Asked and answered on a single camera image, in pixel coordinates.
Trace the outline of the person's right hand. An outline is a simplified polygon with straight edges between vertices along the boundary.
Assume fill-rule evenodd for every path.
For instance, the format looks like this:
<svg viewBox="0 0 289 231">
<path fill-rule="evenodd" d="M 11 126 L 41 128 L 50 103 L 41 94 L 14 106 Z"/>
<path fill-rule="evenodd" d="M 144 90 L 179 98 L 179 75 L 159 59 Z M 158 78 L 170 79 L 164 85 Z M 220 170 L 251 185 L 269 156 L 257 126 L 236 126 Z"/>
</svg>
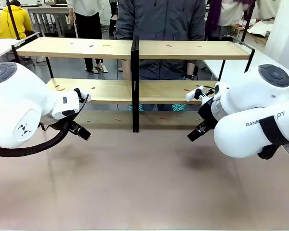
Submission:
<svg viewBox="0 0 289 231">
<path fill-rule="evenodd" d="M 131 61 L 130 60 L 121 60 L 123 79 L 131 80 Z"/>
</svg>

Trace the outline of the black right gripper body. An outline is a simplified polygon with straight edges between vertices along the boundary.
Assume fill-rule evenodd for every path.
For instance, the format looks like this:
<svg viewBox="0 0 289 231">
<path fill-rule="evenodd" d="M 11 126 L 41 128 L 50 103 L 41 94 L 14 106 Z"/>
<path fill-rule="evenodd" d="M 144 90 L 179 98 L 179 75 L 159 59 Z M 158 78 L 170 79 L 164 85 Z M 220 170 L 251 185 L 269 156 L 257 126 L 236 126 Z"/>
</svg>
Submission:
<svg viewBox="0 0 289 231">
<path fill-rule="evenodd" d="M 203 119 L 203 121 L 200 123 L 202 126 L 216 126 L 218 123 L 211 111 L 212 103 L 213 98 L 210 98 L 206 103 L 202 104 L 198 110 L 198 114 Z"/>
</svg>

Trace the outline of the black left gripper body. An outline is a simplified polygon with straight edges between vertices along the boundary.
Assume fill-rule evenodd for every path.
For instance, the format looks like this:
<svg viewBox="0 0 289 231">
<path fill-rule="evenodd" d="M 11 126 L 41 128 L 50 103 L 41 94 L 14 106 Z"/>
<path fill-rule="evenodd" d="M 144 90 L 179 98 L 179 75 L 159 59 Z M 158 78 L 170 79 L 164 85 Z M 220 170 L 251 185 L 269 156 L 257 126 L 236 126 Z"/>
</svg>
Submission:
<svg viewBox="0 0 289 231">
<path fill-rule="evenodd" d="M 40 125 L 43 125 L 44 127 L 51 127 L 54 130 L 57 131 L 69 131 L 70 127 L 74 123 L 74 120 L 69 117 L 65 117 L 60 120 L 56 119 L 41 119 L 39 122 Z"/>
</svg>

